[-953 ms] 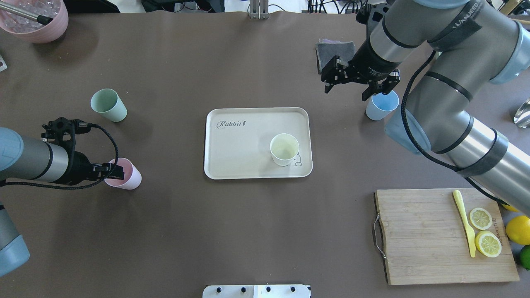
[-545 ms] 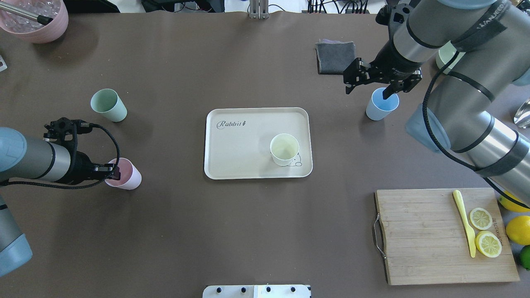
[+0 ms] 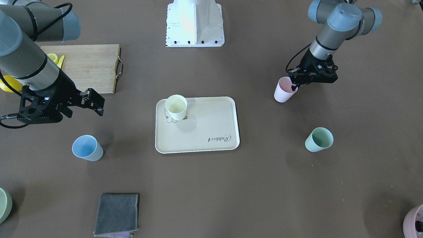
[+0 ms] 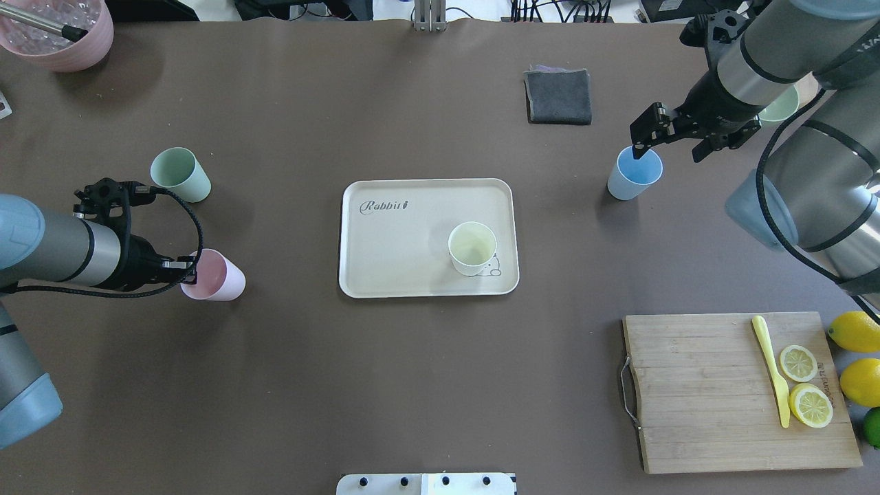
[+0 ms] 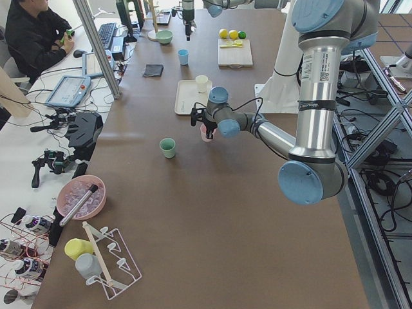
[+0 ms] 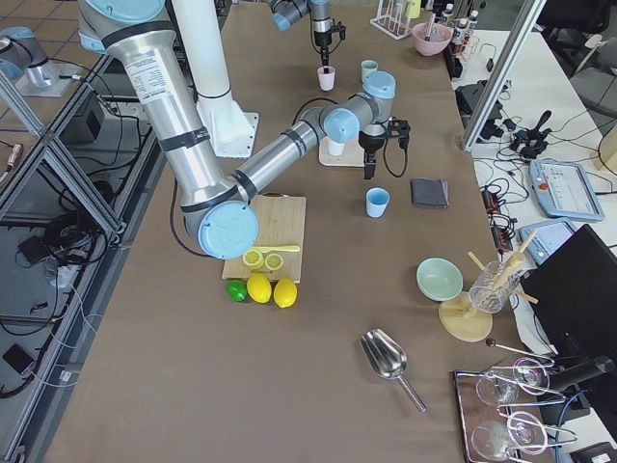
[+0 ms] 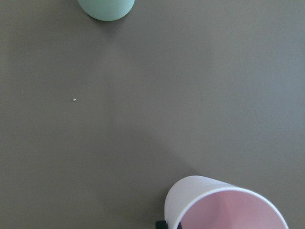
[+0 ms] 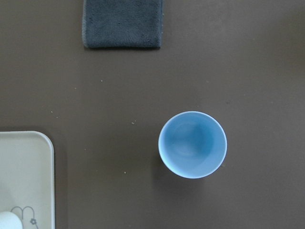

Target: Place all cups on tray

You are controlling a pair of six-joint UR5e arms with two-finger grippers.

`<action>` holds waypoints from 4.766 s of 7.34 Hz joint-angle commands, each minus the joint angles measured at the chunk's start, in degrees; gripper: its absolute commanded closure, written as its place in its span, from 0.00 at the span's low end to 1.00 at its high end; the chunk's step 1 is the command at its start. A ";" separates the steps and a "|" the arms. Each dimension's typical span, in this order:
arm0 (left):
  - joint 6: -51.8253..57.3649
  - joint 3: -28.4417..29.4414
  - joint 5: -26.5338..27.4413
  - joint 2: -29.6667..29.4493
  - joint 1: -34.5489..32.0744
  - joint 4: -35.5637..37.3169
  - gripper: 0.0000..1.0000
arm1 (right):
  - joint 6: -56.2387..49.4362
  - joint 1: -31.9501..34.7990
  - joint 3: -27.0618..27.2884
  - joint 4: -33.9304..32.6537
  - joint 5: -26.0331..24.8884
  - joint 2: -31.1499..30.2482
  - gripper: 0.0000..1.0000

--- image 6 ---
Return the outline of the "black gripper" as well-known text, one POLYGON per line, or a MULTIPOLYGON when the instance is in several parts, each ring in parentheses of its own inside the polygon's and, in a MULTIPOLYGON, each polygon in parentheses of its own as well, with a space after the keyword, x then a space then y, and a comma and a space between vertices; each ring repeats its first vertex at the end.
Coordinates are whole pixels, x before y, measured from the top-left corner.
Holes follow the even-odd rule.
POLYGON ((320 59, 322 63, 322 69, 324 74, 330 72, 329 59, 330 59, 330 47, 332 45, 332 31, 325 32, 313 31, 312 32, 315 47, 320 52, 320 59))
POLYGON ((363 178, 372 179, 376 171, 376 151, 388 138, 387 130, 382 125, 368 125, 359 132, 359 144, 364 151, 363 178))

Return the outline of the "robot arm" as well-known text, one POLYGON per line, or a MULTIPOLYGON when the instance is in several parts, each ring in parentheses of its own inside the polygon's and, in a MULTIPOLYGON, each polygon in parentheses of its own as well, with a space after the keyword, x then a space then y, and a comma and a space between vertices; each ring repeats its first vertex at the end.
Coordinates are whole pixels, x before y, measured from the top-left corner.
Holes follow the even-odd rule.
POLYGON ((211 257, 235 259, 258 237, 251 202, 323 139, 344 144, 389 118, 394 77, 368 75, 360 92, 310 108, 253 151, 256 114, 233 99, 210 1, 82 1, 80 39, 119 60, 182 190, 189 235, 211 257))
POLYGON ((321 65, 326 74, 331 72, 330 46, 332 45, 334 21, 327 0, 272 0, 267 1, 273 22, 281 32, 289 30, 305 16, 310 18, 310 30, 321 65))

